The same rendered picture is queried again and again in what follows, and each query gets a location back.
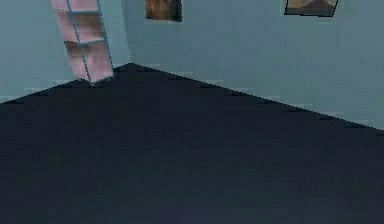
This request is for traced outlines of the tan and brown framed picture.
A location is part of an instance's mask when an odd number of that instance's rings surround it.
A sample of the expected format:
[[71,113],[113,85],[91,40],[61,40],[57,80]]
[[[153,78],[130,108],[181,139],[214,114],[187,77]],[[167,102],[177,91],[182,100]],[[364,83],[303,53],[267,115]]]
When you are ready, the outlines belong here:
[[284,14],[332,17],[338,0],[287,0]]

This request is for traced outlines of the brown framed wall picture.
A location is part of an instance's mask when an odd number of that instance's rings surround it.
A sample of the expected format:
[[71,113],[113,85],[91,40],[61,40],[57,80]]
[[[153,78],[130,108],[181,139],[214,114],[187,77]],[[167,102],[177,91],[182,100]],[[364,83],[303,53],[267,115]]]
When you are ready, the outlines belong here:
[[182,0],[145,0],[147,19],[181,22]]

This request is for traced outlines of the pink shelf with blue frame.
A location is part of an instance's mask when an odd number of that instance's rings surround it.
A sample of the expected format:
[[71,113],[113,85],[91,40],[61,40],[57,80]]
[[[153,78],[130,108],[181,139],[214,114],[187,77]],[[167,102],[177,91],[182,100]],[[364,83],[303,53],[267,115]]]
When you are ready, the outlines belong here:
[[50,0],[69,64],[91,85],[113,76],[100,0]]

